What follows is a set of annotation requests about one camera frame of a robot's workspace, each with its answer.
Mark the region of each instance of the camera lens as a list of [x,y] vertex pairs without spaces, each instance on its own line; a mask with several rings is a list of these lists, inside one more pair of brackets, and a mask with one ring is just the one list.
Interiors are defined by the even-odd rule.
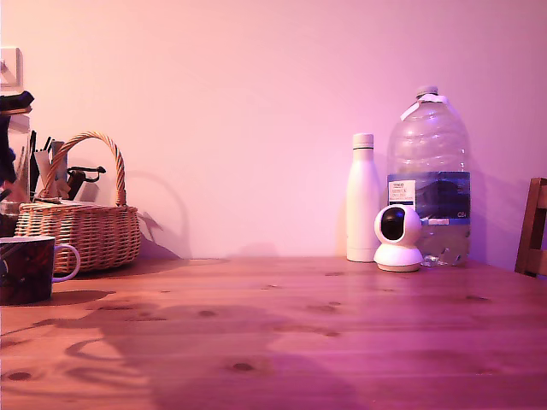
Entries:
[[402,208],[389,208],[382,215],[380,223],[382,235],[390,241],[397,241],[403,236],[404,211]]

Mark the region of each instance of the basket handle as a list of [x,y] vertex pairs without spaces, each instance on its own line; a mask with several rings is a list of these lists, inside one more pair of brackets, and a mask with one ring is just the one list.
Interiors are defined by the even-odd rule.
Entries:
[[65,154],[77,143],[80,141],[83,141],[88,138],[96,138],[103,141],[105,144],[107,144],[110,147],[110,150],[112,151],[112,155],[114,155],[116,159],[116,206],[125,206],[126,205],[126,170],[123,164],[123,158],[121,157],[121,152],[118,149],[118,146],[108,137],[107,135],[101,133],[101,132],[82,132],[81,134],[76,135],[75,137],[71,138],[69,141],[64,143],[62,147],[59,149],[59,152],[53,157],[53,160],[51,161],[51,169],[48,173],[47,179],[45,181],[45,187],[44,191],[42,192],[43,197],[49,197],[50,195],[50,189],[53,185],[53,181],[55,180],[55,173],[57,167],[59,167],[59,164],[61,163],[63,157]]

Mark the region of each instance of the bottle cap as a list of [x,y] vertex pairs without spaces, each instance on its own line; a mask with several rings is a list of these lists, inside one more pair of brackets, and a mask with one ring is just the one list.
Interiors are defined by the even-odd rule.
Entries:
[[353,136],[353,148],[374,148],[374,135],[360,132]]
[[435,94],[438,96],[438,87],[436,85],[423,85],[416,90],[416,98],[420,98],[426,94]]

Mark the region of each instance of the bottle label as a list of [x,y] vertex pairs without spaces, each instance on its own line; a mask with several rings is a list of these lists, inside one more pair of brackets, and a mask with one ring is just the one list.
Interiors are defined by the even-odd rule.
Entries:
[[393,173],[388,175],[387,183],[389,204],[411,206],[422,225],[470,223],[469,173]]

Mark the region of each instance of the light switch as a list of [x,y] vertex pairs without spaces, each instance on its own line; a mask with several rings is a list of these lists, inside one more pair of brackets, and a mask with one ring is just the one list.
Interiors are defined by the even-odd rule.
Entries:
[[20,84],[19,49],[17,47],[0,48],[0,85],[2,90],[16,88]]

